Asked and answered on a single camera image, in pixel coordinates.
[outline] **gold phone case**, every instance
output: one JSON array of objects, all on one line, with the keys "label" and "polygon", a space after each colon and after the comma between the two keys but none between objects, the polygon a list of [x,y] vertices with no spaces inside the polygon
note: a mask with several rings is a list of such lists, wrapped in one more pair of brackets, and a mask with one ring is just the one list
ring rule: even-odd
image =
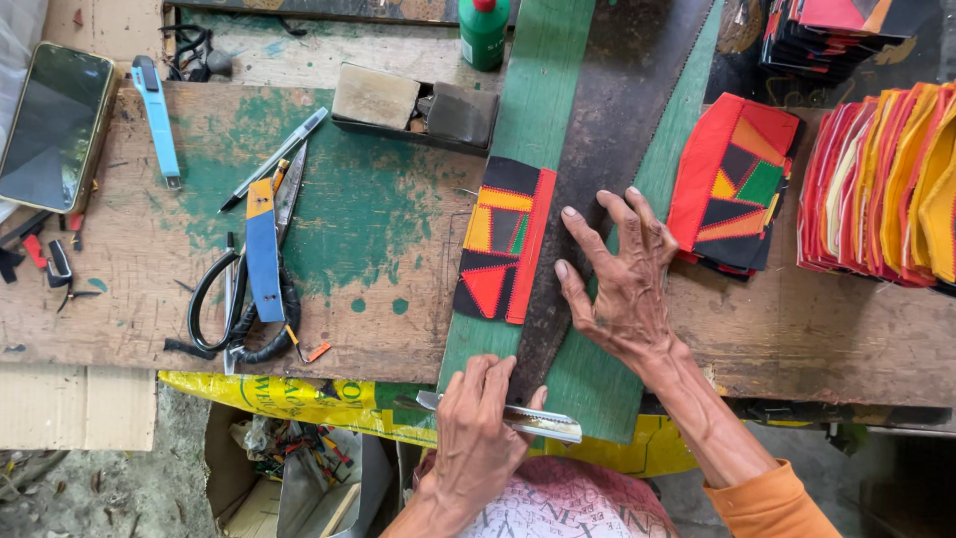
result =
[{"label": "gold phone case", "polygon": [[17,204],[34,207],[41,210],[48,210],[54,213],[83,213],[86,210],[86,203],[90,198],[93,177],[97,173],[99,154],[103,150],[103,142],[105,142],[106,133],[109,130],[110,117],[113,114],[113,105],[116,102],[116,96],[120,88],[122,76],[117,70],[116,62],[106,56],[95,55],[93,53],[71,49],[70,47],[56,45],[55,43],[51,43],[49,41],[40,41],[37,43],[36,47],[33,49],[33,59],[30,61],[30,70],[27,72],[27,78],[24,81],[23,90],[20,92],[20,100],[16,106],[16,114],[13,116],[13,125],[11,126],[9,136],[7,137],[7,146],[4,148],[3,159],[0,160],[0,169],[3,169],[4,164],[7,162],[7,151],[10,150],[11,141],[16,133],[16,123],[20,117],[20,106],[23,104],[23,96],[27,92],[27,82],[30,81],[30,77],[33,74],[33,63],[36,60],[36,51],[39,50],[40,47],[56,47],[57,49],[72,51],[74,53],[106,60],[109,62],[110,66],[109,76],[107,78],[106,84],[103,86],[103,93],[100,95],[99,110],[97,111],[96,120],[93,124],[93,136],[90,137],[90,144],[86,149],[86,155],[83,159],[83,166],[79,174],[79,186],[76,189],[76,196],[74,197],[73,203],[70,205],[70,207],[67,209],[45,207],[24,200],[9,198],[3,195],[0,195],[0,200],[10,200],[11,202],[15,202]]}]

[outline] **green glue bottle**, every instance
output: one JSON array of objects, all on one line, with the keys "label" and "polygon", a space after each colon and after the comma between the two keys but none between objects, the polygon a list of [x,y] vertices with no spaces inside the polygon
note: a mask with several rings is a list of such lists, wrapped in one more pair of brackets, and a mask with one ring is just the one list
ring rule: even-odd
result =
[{"label": "green glue bottle", "polygon": [[505,59],[509,0],[458,0],[462,57],[478,71],[496,69]]}]

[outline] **box cutter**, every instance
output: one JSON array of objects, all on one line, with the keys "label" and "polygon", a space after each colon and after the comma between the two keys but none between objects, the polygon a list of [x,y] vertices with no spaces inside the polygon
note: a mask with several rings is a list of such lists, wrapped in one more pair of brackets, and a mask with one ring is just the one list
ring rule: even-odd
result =
[{"label": "box cutter", "polygon": [[140,90],[142,101],[149,118],[149,128],[153,131],[153,146],[160,160],[160,172],[166,178],[166,186],[172,191],[183,187],[180,183],[179,162],[176,161],[176,148],[173,146],[173,132],[169,126],[169,111],[166,110],[166,97],[160,84],[160,72],[156,70],[153,58],[136,56],[133,60],[133,85]]},{"label": "box cutter", "polygon": [[[442,394],[419,391],[417,399],[399,394],[395,397],[395,404],[404,409],[416,411],[430,411],[438,409]],[[581,442],[581,425],[574,419],[558,413],[536,411],[513,405],[505,406],[502,417],[505,424],[511,426],[515,432],[524,432],[536,436],[548,437],[566,442]]]}]

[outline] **phone screen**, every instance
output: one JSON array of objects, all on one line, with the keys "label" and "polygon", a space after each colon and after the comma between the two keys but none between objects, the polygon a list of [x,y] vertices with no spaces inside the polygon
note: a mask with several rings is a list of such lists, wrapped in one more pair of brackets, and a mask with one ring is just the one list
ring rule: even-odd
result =
[{"label": "phone screen", "polygon": [[69,210],[80,187],[109,60],[40,45],[0,170],[0,195]]}]

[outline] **smartphone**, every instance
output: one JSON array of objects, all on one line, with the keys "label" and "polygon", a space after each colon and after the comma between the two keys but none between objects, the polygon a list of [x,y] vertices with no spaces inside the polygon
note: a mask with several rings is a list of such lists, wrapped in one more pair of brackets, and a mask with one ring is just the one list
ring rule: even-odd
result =
[{"label": "smartphone", "polygon": [[112,59],[39,43],[0,162],[0,198],[82,213],[119,86]]}]

